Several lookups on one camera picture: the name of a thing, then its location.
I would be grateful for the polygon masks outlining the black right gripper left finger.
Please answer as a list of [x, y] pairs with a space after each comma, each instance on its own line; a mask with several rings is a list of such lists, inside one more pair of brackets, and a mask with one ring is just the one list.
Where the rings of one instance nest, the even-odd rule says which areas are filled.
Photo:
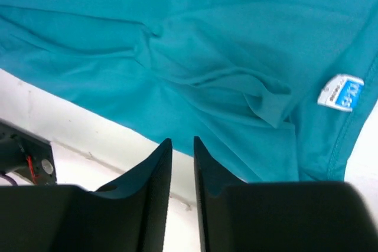
[[172, 171], [165, 139], [95, 191], [75, 185], [3, 186], [2, 251], [162, 251]]

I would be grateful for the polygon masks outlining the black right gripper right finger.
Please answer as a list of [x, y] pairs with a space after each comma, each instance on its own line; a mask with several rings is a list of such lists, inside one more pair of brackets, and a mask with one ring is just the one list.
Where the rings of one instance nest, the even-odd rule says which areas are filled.
[[202, 251], [376, 251], [377, 230], [345, 182], [243, 182], [194, 138]]

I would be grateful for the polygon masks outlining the teal t shirt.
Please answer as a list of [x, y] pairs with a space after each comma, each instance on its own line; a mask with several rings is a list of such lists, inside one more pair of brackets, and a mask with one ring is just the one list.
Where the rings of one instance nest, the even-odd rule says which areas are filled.
[[340, 181], [377, 101], [377, 0], [1, 0], [1, 67], [248, 182]]

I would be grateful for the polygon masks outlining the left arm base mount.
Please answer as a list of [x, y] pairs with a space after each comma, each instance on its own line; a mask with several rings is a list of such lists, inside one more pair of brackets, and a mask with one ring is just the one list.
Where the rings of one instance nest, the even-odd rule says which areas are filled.
[[1, 175], [15, 173], [34, 185], [57, 183], [51, 143], [1, 120]]

